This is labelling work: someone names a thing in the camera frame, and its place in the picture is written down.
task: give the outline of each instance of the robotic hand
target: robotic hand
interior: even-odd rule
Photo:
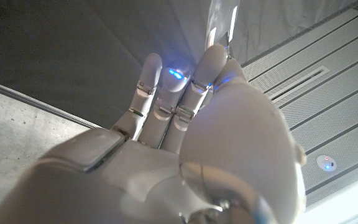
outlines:
[[[214,45],[194,73],[162,70],[149,112],[161,69],[149,55],[111,130],[90,129],[27,170],[0,223],[292,223],[305,207],[305,155],[280,111]]]

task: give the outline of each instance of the gray floor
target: gray floor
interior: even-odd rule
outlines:
[[[0,94],[0,201],[38,157],[87,129]]]

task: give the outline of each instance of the blue led light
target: blue led light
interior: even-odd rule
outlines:
[[[175,72],[175,71],[172,70],[172,69],[169,69],[168,71],[169,71],[169,73],[171,73],[172,75],[174,75],[177,79],[182,79],[182,78],[183,78],[183,75],[180,74],[179,72]]]
[[[230,81],[230,80],[231,80],[231,78],[227,78],[227,79],[223,80],[222,83],[227,83],[227,82]]]

